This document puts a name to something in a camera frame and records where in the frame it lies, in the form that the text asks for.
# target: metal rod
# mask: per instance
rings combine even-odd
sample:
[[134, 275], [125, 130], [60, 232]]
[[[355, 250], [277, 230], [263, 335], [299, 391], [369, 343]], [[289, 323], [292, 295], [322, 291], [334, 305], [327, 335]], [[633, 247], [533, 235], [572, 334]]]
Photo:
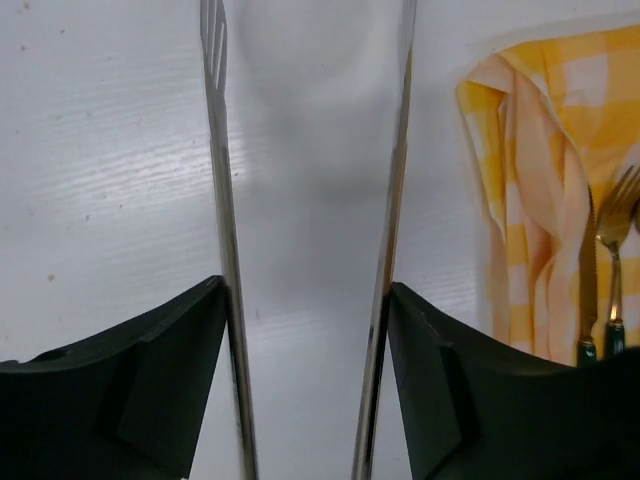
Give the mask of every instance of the metal rod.
[[384, 230], [378, 271], [373, 297], [369, 343], [360, 399], [360, 413], [356, 433], [356, 446], [353, 459], [352, 480], [370, 480], [372, 472], [373, 448], [375, 442], [380, 382], [384, 363], [384, 348], [387, 340], [389, 319], [388, 293], [391, 290], [393, 265], [395, 261], [398, 222], [400, 220], [400, 204], [402, 187], [407, 161], [407, 127], [409, 122], [409, 101], [411, 95], [412, 51], [407, 55], [402, 103], [398, 121], [396, 146], [391, 159], [389, 173], [389, 190], [385, 213]]
[[224, 100], [227, 29], [222, 0], [201, 0], [200, 15], [220, 255], [222, 273], [229, 293], [229, 344], [236, 418], [239, 419], [242, 478], [243, 480], [258, 480], [249, 357], [242, 305], [231, 167], [227, 146], [227, 115]]

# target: checkered fabric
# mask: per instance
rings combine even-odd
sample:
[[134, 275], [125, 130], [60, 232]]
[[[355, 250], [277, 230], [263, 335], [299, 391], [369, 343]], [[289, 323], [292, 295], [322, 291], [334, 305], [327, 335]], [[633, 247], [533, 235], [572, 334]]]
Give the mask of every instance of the checkered fabric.
[[[483, 186], [493, 334], [569, 365], [579, 330], [578, 257], [588, 218], [640, 163], [640, 26], [524, 43], [480, 63], [458, 100]], [[602, 352], [611, 262], [597, 246]], [[640, 344], [640, 237], [621, 249], [627, 344]]]

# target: napkin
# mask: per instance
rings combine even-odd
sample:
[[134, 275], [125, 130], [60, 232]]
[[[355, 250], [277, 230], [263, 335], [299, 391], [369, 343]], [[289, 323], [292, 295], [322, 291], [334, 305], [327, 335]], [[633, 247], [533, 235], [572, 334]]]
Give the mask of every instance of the napkin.
[[[458, 101], [490, 235], [487, 291], [496, 339], [574, 365], [579, 265], [589, 213], [640, 163], [640, 26], [517, 45], [481, 62]], [[623, 245], [627, 344], [640, 344], [640, 242]], [[611, 262], [597, 246], [603, 349]]]

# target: white surface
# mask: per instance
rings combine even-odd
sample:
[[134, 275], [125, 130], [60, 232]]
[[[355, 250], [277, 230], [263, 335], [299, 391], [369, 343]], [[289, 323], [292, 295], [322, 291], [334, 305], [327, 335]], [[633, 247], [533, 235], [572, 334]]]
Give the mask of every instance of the white surface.
[[[290, 0], [226, 2], [230, 147], [266, 480], [350, 471], [397, 68], [384, 54], [394, 48], [393, 5], [358, 1], [363, 13], [350, 22], [325, 14], [326, 24], [307, 29], [268, 23], [283, 21], [274, 12], [287, 18]], [[349, 14], [341, 2], [324, 8], [340, 5]], [[299, 8], [296, 22], [313, 19], [312, 7]], [[486, 325], [455, 82], [493, 49], [638, 23], [634, 8], [637, 0], [418, 5], [398, 280]], [[219, 271], [198, 11], [195, 0], [0, 3], [0, 359], [96, 333]], [[353, 23], [357, 34], [345, 34]], [[238, 478], [227, 355], [196, 480]], [[404, 480], [390, 361], [384, 375], [375, 477]]]

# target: folded cloth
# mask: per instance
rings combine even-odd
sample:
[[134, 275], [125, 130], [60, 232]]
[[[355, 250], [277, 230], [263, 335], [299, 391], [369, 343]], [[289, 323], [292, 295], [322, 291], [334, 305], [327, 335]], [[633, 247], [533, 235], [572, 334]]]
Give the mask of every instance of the folded cloth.
[[[458, 86], [490, 231], [493, 335], [576, 362], [578, 257], [588, 218], [640, 163], [640, 26], [524, 43], [491, 55]], [[602, 352], [611, 263], [597, 247]], [[640, 344], [640, 240], [622, 251], [627, 344]]]

